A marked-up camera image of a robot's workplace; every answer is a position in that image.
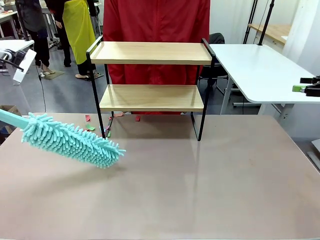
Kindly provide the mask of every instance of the gray floor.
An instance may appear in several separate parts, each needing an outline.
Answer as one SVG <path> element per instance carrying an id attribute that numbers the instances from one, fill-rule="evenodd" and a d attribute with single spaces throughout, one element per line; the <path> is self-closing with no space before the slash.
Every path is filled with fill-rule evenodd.
<path id="1" fill-rule="evenodd" d="M 90 82 L 75 78 L 78 73 L 77 66 L 73 61 L 71 67 L 63 65 L 64 54 L 56 47 L 50 52 L 50 68 L 65 72 L 53 80 L 42 80 L 46 111 L 49 113 L 96 113 L 96 105 Z M 97 70 L 105 74 L 104 66 L 97 65 Z M 95 80 L 98 96 L 101 99 L 106 89 L 106 77 Z M 221 89 L 226 87 L 226 81 L 219 80 Z M 204 98 L 206 81 L 199 84 L 199 91 Z M 223 95 L 213 88 L 207 114 L 219 114 L 223 101 Z M 232 96 L 229 102 L 228 114 L 257 114 L 258 108 L 233 108 L 232 102 L 243 102 L 243 97 Z M 0 105 L 16 105 L 22 114 L 26 114 L 28 108 L 31 112 L 44 112 L 44 99 L 41 83 L 35 65 L 32 65 L 20 86 L 14 86 L 9 76 L 0 74 Z"/>

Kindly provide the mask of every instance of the yellow skirt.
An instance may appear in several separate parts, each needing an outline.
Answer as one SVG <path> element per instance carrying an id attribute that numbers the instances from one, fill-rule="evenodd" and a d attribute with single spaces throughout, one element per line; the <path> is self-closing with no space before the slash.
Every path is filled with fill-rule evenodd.
<path id="1" fill-rule="evenodd" d="M 86 51 L 96 40 L 87 1 L 66 1 L 62 19 L 76 64 L 83 64 Z"/>

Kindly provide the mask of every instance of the black chair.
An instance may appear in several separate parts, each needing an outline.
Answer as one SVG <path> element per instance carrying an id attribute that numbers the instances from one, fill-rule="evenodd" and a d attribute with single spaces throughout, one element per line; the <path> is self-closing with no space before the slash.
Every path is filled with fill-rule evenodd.
<path id="1" fill-rule="evenodd" d="M 210 34 L 209 36 L 209 44 L 225 44 L 225 38 L 221 33 L 214 33 L 214 34 Z M 212 83 L 212 87 L 215 83 L 217 83 L 218 79 L 224 79 L 227 80 L 229 79 L 228 77 L 228 73 L 226 72 L 226 70 L 224 69 L 224 67 L 221 65 L 220 62 L 216 62 L 214 64 L 214 75 L 212 76 L 212 79 L 214 79 L 215 81 L 213 81 Z M 199 80 L 207 80 L 210 76 L 210 66 L 203 66 L 201 74 L 199 76 Z M 218 89 L 218 91 L 222 94 L 225 95 L 225 92 L 222 91 L 218 86 L 216 86 L 216 89 Z"/>

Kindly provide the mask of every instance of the red jacket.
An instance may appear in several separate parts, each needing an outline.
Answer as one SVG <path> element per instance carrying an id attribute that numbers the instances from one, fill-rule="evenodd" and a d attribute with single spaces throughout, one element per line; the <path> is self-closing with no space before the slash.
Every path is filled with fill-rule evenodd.
<path id="1" fill-rule="evenodd" d="M 200 43 L 210 0 L 105 0 L 104 41 Z M 108 65 L 113 84 L 194 85 L 196 66 Z"/>

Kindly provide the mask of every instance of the hand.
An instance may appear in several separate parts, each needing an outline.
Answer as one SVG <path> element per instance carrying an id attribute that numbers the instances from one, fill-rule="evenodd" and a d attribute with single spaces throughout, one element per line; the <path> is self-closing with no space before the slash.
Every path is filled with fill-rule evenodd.
<path id="1" fill-rule="evenodd" d="M 62 24 L 59 21 L 55 21 L 55 24 L 58 28 L 62 29 Z"/>

